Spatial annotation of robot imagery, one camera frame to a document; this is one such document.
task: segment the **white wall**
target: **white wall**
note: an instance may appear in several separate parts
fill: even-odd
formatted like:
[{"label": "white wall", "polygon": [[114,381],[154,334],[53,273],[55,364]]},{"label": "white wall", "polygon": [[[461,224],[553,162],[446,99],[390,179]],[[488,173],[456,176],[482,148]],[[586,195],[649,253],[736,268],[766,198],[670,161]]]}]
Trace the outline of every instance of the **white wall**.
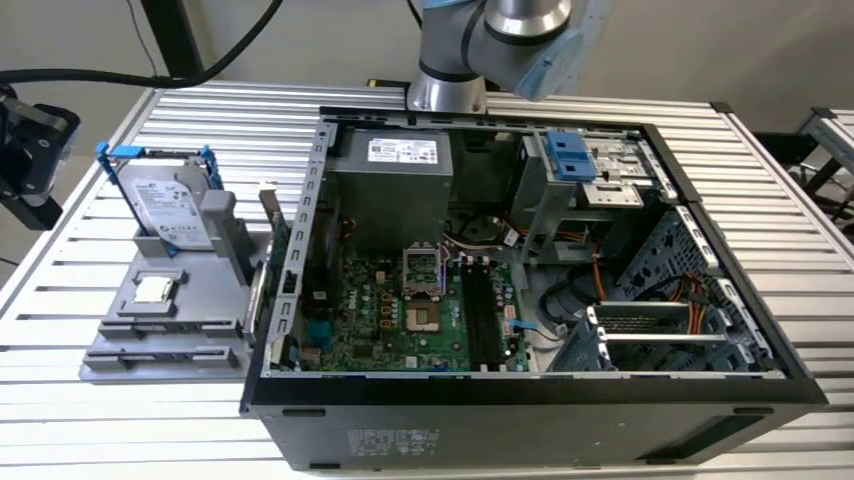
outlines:
[{"label": "white wall", "polygon": [[[258,21],[269,0],[186,0],[210,65]],[[407,81],[418,68],[421,32],[405,0],[289,0],[221,78],[365,85]]]},{"label": "white wall", "polygon": [[[143,34],[150,35],[137,0],[135,4]],[[147,40],[159,61],[154,38]],[[151,75],[125,0],[0,0],[0,69],[63,67]],[[90,155],[95,143],[110,138],[143,92],[138,87],[77,82],[15,88],[23,101],[81,115],[81,155]]]},{"label": "white wall", "polygon": [[852,0],[614,0],[581,94],[725,100],[794,129],[810,107],[854,108],[853,45]]}]

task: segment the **barcode sticker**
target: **barcode sticker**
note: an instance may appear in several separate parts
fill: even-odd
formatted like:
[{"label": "barcode sticker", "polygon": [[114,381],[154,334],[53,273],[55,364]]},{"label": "barcode sticker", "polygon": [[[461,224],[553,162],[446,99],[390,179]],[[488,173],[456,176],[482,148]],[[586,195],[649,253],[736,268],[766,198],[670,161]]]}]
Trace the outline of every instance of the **barcode sticker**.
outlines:
[{"label": "barcode sticker", "polygon": [[505,245],[508,245],[509,247],[513,247],[518,241],[520,241],[520,232],[517,232],[516,228],[512,228],[510,231],[508,232],[508,235],[505,235]]}]

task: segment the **green circuit board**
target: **green circuit board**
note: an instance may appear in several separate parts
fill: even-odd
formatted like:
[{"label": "green circuit board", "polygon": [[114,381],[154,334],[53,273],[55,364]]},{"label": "green circuit board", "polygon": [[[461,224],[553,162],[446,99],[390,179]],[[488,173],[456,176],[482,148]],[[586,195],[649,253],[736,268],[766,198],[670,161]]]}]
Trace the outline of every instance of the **green circuit board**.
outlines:
[{"label": "green circuit board", "polygon": [[[342,264],[331,342],[309,368],[322,371],[470,372],[460,265],[448,264],[441,301],[402,297],[401,258],[350,255]],[[505,305],[520,311],[510,269],[492,270],[496,322],[505,332]],[[528,371],[524,337],[501,335],[508,371]]]}]

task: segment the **power cable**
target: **power cable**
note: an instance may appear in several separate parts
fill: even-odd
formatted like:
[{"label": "power cable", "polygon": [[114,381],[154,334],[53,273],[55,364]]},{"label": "power cable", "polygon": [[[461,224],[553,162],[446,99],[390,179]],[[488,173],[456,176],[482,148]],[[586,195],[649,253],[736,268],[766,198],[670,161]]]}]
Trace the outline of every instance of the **power cable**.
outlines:
[{"label": "power cable", "polygon": [[410,7],[410,13],[413,14],[415,23],[418,23],[418,28],[425,28],[425,20],[422,20],[422,16],[418,14],[418,9],[415,8],[415,5],[413,5],[413,0],[406,0],[406,4]]},{"label": "power cable", "polygon": [[101,83],[118,83],[121,85],[134,85],[147,88],[189,88],[203,84],[211,80],[217,75],[226,70],[226,67],[231,65],[235,58],[247,49],[258,35],[267,27],[270,20],[273,19],[283,0],[273,0],[267,11],[259,18],[258,22],[243,36],[241,41],[231,48],[229,53],[219,59],[219,61],[206,71],[189,78],[175,77],[145,77],[141,75],[129,75],[125,73],[103,72],[101,70],[79,70],[71,68],[41,68],[26,70],[6,70],[0,71],[0,83],[33,83],[33,82],[101,82]]},{"label": "power cable", "polygon": [[155,65],[155,59],[151,58],[151,52],[149,51],[149,45],[146,45],[146,40],[143,40],[143,34],[139,31],[139,23],[137,22],[137,12],[134,11],[134,4],[131,0],[125,0],[125,3],[129,4],[129,10],[131,11],[131,21],[134,22],[134,30],[137,30],[137,39],[139,40],[139,44],[143,47],[143,51],[146,52],[146,57],[149,57],[149,64],[151,65],[151,72],[159,75],[158,66]]}]

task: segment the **gray floor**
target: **gray floor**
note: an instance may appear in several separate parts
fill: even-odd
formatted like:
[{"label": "gray floor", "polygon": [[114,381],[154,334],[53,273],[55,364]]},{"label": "gray floor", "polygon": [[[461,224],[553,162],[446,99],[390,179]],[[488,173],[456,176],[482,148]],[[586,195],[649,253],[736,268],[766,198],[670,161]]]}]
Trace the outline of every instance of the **gray floor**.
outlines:
[{"label": "gray floor", "polygon": [[[93,165],[93,161],[94,159],[87,157],[71,157],[69,159],[54,188],[54,198],[61,204],[78,186],[83,174]],[[42,232],[34,232],[25,228],[15,216],[3,207],[0,207],[0,232],[0,257],[14,262],[21,262]],[[15,272],[15,267],[0,262],[0,286],[6,284],[12,272]]]}]

